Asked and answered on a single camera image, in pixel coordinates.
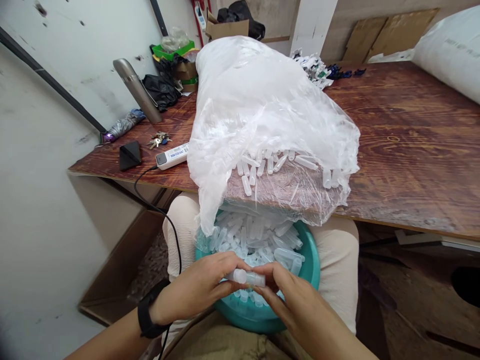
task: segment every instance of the wooden tabletop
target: wooden tabletop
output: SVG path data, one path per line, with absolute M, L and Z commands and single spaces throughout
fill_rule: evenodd
M 325 90 L 361 133 L 360 170 L 350 177 L 348 207 L 335 215 L 480 240 L 480 106 L 410 62 L 362 67 L 362 77 L 335 81 Z M 182 97 L 163 113 L 163 122 L 144 120 L 69 170 L 134 182 L 158 152 L 189 141 L 195 112 L 196 94 Z M 145 144 L 160 130 L 173 142 L 149 150 Z M 143 164 L 121 172 L 119 147 L 135 140 Z M 186 162 L 151 171 L 140 183 L 198 191 Z M 238 188 L 229 183 L 228 196 L 240 194 Z

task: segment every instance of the beige pants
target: beige pants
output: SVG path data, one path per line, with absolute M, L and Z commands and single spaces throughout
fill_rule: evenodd
M 200 213 L 199 196 L 183 192 L 170 205 L 168 216 L 175 224 L 181 252 L 182 271 L 195 261 L 194 238 L 197 234 L 195 217 Z M 352 220 L 331 217 L 323 226 L 309 226 L 320 258 L 319 292 L 356 333 L 355 316 L 358 300 L 359 233 Z M 172 225 L 163 222 L 168 245 L 168 275 L 172 282 L 179 275 L 179 255 Z M 167 344 L 192 319 L 175 321 L 170 328 Z

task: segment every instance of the knee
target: knee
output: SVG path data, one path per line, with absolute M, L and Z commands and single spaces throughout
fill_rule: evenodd
M 200 212 L 199 195 L 190 192 L 182 192 L 170 204 L 168 216 L 181 216 L 184 212 L 189 214 Z
M 359 231 L 351 219 L 331 217 L 323 226 L 309 226 L 320 256 L 358 258 Z
M 199 196 L 194 193 L 182 192 L 170 204 L 168 217 L 175 225 L 179 241 L 196 234 L 198 224 L 196 218 L 200 213 Z M 166 239 L 173 236 L 173 229 L 170 222 L 163 221 L 163 234 Z

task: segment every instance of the teal plastic basin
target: teal plastic basin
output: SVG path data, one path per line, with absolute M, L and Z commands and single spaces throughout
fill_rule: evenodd
M 316 290 L 320 284 L 320 259 L 314 237 L 309 228 L 301 221 L 293 224 L 298 231 L 298 237 L 303 246 L 297 252 L 305 257 L 298 276 L 307 280 Z M 203 242 L 205 235 L 199 231 L 197 241 Z M 210 255 L 210 252 L 203 252 L 196 249 L 196 259 Z M 215 308 L 230 321 L 234 326 L 258 334 L 273 334 L 285 330 L 287 327 L 282 320 L 273 312 L 269 306 L 256 307 L 250 300 L 241 302 L 239 297 L 233 294 L 218 300 Z

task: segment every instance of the person's left hand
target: person's left hand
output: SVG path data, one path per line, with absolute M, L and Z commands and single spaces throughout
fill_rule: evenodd
M 233 251 L 217 252 L 202 257 L 164 288 L 150 307 L 152 322 L 168 325 L 175 320 L 188 319 L 206 310 L 217 300 L 248 284 L 222 281 L 235 269 L 252 271 Z

